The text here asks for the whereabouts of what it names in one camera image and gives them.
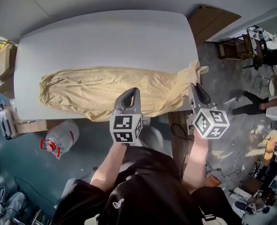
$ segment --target shoe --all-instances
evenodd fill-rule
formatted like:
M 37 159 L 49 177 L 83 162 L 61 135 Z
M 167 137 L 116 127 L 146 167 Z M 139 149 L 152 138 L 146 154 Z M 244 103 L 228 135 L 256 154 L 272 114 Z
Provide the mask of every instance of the shoe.
M 240 101 L 240 98 L 244 95 L 244 90 L 241 89 L 234 89 L 230 92 L 230 99 L 236 98 L 237 102 Z

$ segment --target black pants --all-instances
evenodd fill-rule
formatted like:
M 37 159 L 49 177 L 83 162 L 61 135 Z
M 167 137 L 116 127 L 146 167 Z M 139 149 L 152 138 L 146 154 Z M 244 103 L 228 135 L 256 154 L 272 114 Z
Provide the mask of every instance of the black pants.
M 255 115 L 255 114 L 262 114 L 262 113 L 266 113 L 266 109 L 265 110 L 260 110 L 259 106 L 261 103 L 267 103 L 269 101 L 269 98 L 265 98 L 265 99 L 261 99 L 258 96 L 245 91 L 243 96 L 245 96 L 246 98 L 248 98 L 252 104 L 248 104 L 245 106 L 241 106 L 238 108 L 235 108 L 232 110 L 232 114 L 233 115 L 238 115 L 238 114 L 248 114 L 248 115 Z

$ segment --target black shirt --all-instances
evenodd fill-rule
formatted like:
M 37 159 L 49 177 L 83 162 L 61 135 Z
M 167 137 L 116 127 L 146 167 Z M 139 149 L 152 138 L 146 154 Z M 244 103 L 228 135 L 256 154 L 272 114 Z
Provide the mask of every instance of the black shirt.
M 143 147 L 128 147 L 112 191 L 105 193 L 82 180 L 59 203 L 53 224 L 80 224 L 100 214 L 103 224 L 202 225 L 202 213 L 241 224 L 219 187 L 203 187 L 190 195 L 181 184 L 174 160 Z

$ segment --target white logo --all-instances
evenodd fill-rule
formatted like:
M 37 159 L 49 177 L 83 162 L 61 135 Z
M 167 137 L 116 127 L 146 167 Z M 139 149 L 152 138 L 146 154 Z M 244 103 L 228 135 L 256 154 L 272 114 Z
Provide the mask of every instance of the white logo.
M 206 120 L 203 120 L 203 117 L 201 116 L 199 118 L 199 120 L 197 121 L 197 125 L 198 127 L 200 128 L 200 130 L 202 132 L 204 132 L 204 129 L 207 128 L 207 125 L 206 125 L 207 121 Z
M 117 128 L 123 128 L 124 126 L 125 127 L 129 127 L 129 121 L 130 121 L 130 118 L 123 118 L 123 124 L 117 124 L 116 127 Z
M 223 122 L 223 119 L 221 117 L 221 114 L 214 114 L 213 113 L 213 117 L 215 119 L 216 122 Z
M 119 209 L 122 205 L 122 202 L 124 202 L 124 199 L 122 198 L 119 202 L 113 202 L 112 205 L 115 209 Z
M 214 132 L 211 133 L 211 135 L 217 137 L 218 135 L 220 135 L 221 133 L 219 132 L 219 128 L 215 128 Z
M 135 138 L 138 137 L 140 130 L 142 129 L 142 122 L 139 120 L 137 127 L 135 128 Z
M 117 136 L 118 138 L 120 138 L 121 141 L 123 141 L 123 142 L 128 141 L 127 138 L 130 138 L 130 135 L 129 135 L 129 134 L 125 134 L 126 138 L 121 137 L 121 135 L 120 135 L 119 133 L 117 133 L 116 136 Z

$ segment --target white table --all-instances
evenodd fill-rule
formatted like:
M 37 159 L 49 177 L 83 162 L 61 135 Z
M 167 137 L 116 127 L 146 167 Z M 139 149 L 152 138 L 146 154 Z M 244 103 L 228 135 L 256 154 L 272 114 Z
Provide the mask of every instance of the white table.
M 41 104 L 41 77 L 62 69 L 117 66 L 177 73 L 198 59 L 185 16 L 121 10 L 69 18 L 24 36 L 17 50 L 15 103 L 21 119 L 82 118 Z M 186 104 L 181 110 L 189 109 Z

